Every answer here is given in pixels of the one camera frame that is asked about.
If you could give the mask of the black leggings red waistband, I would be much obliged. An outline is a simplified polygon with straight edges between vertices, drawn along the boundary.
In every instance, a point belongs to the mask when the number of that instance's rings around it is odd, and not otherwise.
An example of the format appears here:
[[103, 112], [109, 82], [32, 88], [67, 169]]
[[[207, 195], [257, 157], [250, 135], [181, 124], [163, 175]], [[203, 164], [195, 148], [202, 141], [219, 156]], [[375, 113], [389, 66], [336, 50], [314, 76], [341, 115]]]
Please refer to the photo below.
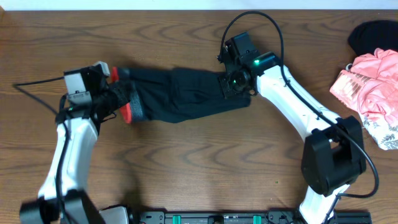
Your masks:
[[179, 123], [248, 107], [249, 95], [226, 99], [219, 77], [221, 72], [174, 68], [113, 67], [111, 79], [132, 85], [130, 102], [121, 107], [126, 123], [159, 120]]

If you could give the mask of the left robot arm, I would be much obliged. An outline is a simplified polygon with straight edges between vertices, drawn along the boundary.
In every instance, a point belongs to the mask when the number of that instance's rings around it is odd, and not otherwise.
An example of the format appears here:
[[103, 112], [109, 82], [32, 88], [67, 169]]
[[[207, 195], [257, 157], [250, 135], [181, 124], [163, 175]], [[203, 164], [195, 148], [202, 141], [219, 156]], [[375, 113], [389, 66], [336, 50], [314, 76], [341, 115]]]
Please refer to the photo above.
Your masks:
[[130, 223], [127, 207], [98, 210], [87, 192], [91, 155], [101, 123], [129, 102], [131, 85], [108, 84], [108, 65], [69, 70], [63, 74], [67, 93], [56, 111], [57, 146], [38, 197], [21, 205], [21, 223]]

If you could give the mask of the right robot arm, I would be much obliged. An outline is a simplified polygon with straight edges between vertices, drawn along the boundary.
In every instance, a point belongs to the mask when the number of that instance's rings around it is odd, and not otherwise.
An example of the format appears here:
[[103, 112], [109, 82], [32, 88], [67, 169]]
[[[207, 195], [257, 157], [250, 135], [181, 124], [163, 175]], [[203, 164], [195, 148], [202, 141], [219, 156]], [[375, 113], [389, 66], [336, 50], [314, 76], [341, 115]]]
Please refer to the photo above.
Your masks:
[[366, 170], [366, 159], [347, 134], [360, 145], [363, 136], [354, 117], [340, 116], [323, 107], [292, 77], [273, 52], [261, 54], [248, 33], [221, 44], [218, 60], [226, 73], [220, 84], [226, 98], [246, 93], [269, 100], [304, 141], [302, 175], [308, 184], [294, 223], [370, 223], [369, 213], [337, 213], [341, 195]]

